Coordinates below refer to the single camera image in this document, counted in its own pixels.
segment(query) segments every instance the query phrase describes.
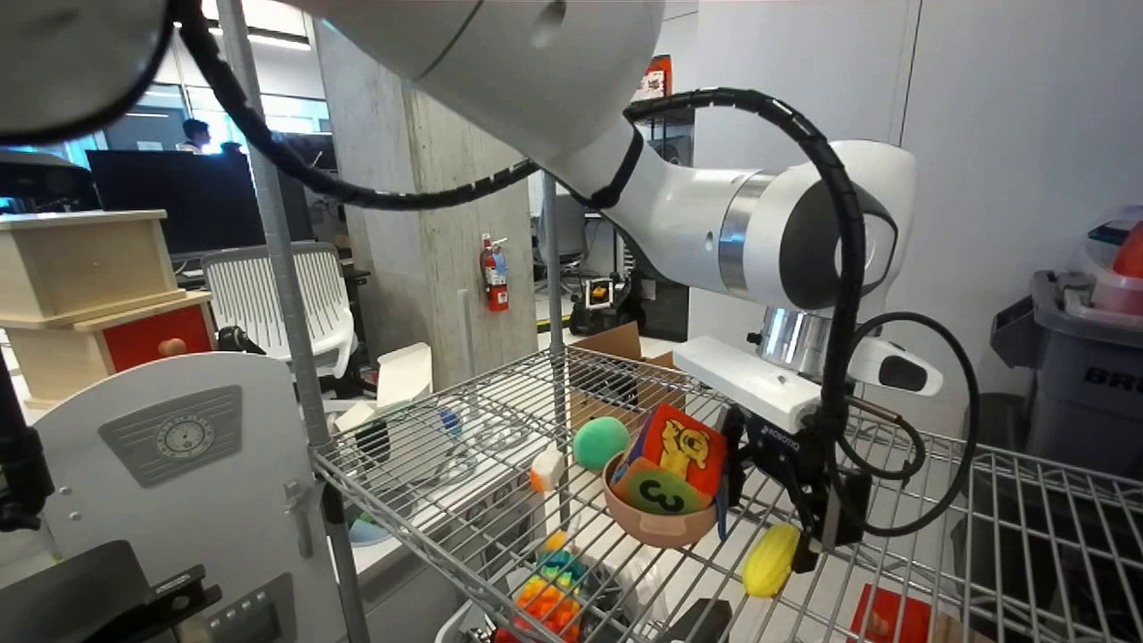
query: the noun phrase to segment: cardboard box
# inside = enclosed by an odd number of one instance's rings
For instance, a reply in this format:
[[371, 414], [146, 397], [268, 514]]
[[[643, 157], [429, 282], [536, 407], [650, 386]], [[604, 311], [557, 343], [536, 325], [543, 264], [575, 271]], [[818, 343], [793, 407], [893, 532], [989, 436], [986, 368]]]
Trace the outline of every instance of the cardboard box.
[[672, 354], [647, 361], [639, 325], [618, 325], [568, 347], [572, 432], [600, 414], [614, 414], [632, 432], [657, 404], [686, 407], [682, 375]]

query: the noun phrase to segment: metal rod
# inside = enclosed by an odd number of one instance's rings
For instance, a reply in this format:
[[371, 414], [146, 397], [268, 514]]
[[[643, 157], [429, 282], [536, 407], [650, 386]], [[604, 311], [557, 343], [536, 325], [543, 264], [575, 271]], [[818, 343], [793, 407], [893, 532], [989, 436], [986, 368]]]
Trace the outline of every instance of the metal rod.
[[564, 311], [561, 311], [561, 246], [557, 246], [557, 221], [554, 221], [554, 193], [557, 193], [557, 182], [550, 175], [543, 175], [543, 207], [539, 207], [539, 218], [543, 218], [543, 246], [546, 246], [546, 332], [550, 332], [550, 347], [546, 347], [546, 357], [550, 357], [550, 379], [554, 379], [554, 436], [557, 436], [557, 447], [564, 454], [564, 472], [561, 472], [561, 482], [557, 482], [557, 493], [561, 493], [561, 529], [572, 529], [572, 497], [568, 497], [568, 468], [572, 468], [572, 429], [568, 429], [568, 418], [564, 418], [564, 389], [568, 389], [568, 372], [564, 372]]
[[[246, 39], [243, 4], [221, 0], [218, 25], [221, 25], [225, 61], [232, 64], [243, 93], [250, 96], [250, 107], [261, 114], [261, 86], [257, 86], [254, 50]], [[311, 447], [325, 447], [329, 422], [325, 422], [321, 389], [318, 389], [307, 311], [300, 300], [296, 268], [293, 268], [293, 254], [289, 254], [289, 229], [286, 229], [279, 171], [261, 154], [250, 154], [250, 168], [254, 168], [257, 218], [261, 218], [264, 246], [271, 257], [271, 275], [275, 275], [279, 311], [282, 311], [282, 325], [286, 325], [286, 339], [289, 339], [289, 364], [293, 364], [293, 382], [296, 382], [307, 439], [311, 439]], [[339, 589], [339, 604], [343, 604], [343, 618], [346, 618], [346, 639], [368, 643], [350, 532], [343, 525], [325, 522], [325, 536], [329, 536], [336, 589]]]

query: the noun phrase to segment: white container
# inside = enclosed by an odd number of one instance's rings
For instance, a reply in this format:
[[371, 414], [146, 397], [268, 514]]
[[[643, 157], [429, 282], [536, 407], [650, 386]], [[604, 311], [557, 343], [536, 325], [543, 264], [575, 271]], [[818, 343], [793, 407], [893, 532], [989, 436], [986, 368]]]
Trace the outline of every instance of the white container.
[[1143, 279], [1097, 268], [1093, 304], [1114, 314], [1143, 314]]

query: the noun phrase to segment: metal wire shelf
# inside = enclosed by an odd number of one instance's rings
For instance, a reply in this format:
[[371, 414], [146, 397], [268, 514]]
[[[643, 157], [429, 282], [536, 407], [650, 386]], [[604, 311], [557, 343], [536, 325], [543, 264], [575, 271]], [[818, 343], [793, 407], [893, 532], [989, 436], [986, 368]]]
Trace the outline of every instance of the metal wire shelf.
[[[857, 607], [861, 593], [879, 589], [929, 604], [929, 639], [1143, 639], [1143, 486], [1132, 479], [979, 447], [968, 489], [943, 522], [904, 539], [864, 536], [793, 575], [782, 597], [750, 600], [739, 589], [750, 543], [772, 522], [797, 518], [764, 475], [750, 475], [725, 539], [714, 529], [686, 550], [625, 536], [600, 482], [579, 468], [546, 497], [511, 493], [525, 489], [532, 457], [564, 436], [557, 400], [568, 411], [572, 397], [589, 397], [632, 414], [686, 400], [704, 422], [725, 411], [711, 389], [636, 361], [568, 350], [568, 372], [561, 389], [564, 379], [536, 354], [396, 411], [386, 429], [339, 436], [314, 450], [314, 468], [482, 611], [536, 639], [564, 636], [518, 614], [514, 589], [557, 525], [568, 525], [564, 550], [597, 579], [579, 586], [582, 639], [664, 639], [697, 600], [732, 607], [722, 636], [732, 643], [907, 639], [907, 607], [889, 618]], [[879, 418], [854, 418], [850, 436], [882, 468], [911, 454]], [[943, 497], [961, 443], [925, 436], [925, 450], [907, 486], [875, 482], [872, 522], [900, 525]]]

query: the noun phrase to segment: green toy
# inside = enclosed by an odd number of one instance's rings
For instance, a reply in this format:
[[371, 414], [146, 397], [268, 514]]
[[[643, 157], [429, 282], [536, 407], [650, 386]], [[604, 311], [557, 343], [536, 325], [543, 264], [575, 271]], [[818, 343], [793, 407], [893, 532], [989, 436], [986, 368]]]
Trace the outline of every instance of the green toy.
[[618, 418], [604, 414], [579, 425], [572, 439], [572, 457], [586, 472], [604, 472], [607, 461], [622, 457], [629, 443], [632, 443], [632, 432]]

